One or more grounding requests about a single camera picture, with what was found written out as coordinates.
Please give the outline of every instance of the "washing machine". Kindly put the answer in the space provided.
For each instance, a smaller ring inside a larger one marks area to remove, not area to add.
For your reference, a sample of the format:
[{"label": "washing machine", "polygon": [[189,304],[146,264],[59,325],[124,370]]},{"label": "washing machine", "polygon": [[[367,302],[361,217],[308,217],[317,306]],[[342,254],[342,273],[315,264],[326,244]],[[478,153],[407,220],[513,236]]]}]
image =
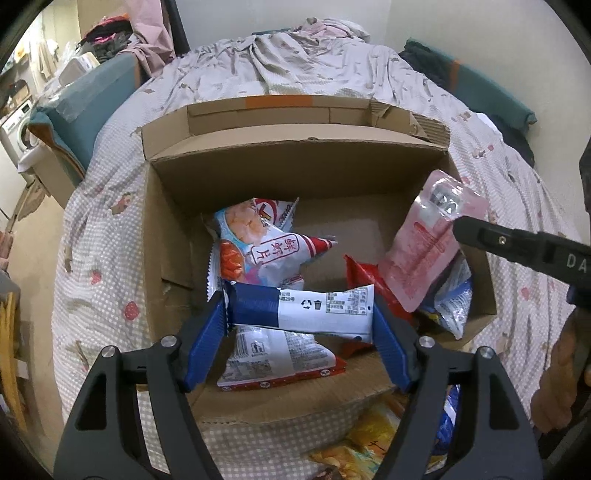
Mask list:
[{"label": "washing machine", "polygon": [[33,101],[29,98],[17,108],[2,126],[1,140],[8,156],[15,166],[18,160],[29,149],[38,144],[38,139],[27,129]]}]

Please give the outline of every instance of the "pink cloth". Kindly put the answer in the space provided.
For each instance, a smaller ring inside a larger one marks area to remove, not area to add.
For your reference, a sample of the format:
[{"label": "pink cloth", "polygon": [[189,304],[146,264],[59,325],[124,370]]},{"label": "pink cloth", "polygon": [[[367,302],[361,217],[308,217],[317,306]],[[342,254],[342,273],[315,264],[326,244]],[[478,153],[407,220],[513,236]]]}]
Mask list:
[{"label": "pink cloth", "polygon": [[139,38],[123,51],[134,53],[151,77],[157,77],[176,57],[168,19],[164,21],[160,0],[125,0],[129,21]]}]

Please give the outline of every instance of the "cardboard box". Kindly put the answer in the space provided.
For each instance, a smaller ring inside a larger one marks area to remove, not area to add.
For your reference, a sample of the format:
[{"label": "cardboard box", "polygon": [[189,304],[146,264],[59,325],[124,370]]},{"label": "cardboard box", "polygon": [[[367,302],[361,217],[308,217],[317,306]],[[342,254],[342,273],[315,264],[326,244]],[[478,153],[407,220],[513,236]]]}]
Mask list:
[{"label": "cardboard box", "polygon": [[[440,123],[364,99],[260,96],[199,103],[144,127],[150,162],[144,210],[147,316],[154,340],[175,333],[206,301],[212,239],[201,214],[252,197],[301,197],[293,230],[339,244],[303,270],[306,289],[346,289],[343,254],[377,263],[436,168],[458,178]],[[486,255],[465,252],[474,298],[461,348],[496,314]],[[223,392],[216,380],[232,350],[222,344],[207,383],[191,395],[201,421],[264,423],[327,411],[391,387],[377,353],[347,372],[285,387]]]}]

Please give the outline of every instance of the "yellow package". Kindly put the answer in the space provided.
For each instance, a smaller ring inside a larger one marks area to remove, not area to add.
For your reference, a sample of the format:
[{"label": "yellow package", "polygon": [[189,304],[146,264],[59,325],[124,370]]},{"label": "yellow package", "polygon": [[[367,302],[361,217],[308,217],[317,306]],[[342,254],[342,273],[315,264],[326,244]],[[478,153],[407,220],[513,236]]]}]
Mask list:
[{"label": "yellow package", "polygon": [[343,480],[371,480],[379,468],[378,462],[358,452],[347,441],[312,452],[309,458],[313,462],[337,467]]},{"label": "yellow package", "polygon": [[[345,441],[309,454],[313,462],[333,465],[344,480],[371,480],[394,435],[408,404],[408,397],[389,393],[361,414]],[[432,456],[426,473],[441,468],[446,456]]]},{"label": "yellow package", "polygon": [[382,462],[398,430],[400,419],[387,403],[376,403],[367,409],[347,434],[361,452]]}]

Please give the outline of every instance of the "nutrition label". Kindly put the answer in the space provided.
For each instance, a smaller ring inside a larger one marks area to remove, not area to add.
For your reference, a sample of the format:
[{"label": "nutrition label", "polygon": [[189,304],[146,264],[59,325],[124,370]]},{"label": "nutrition label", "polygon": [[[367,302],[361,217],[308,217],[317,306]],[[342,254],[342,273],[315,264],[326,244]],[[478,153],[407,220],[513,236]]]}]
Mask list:
[{"label": "nutrition label", "polygon": [[348,315],[368,314],[368,289],[356,288],[326,294],[326,313],[344,313]]}]

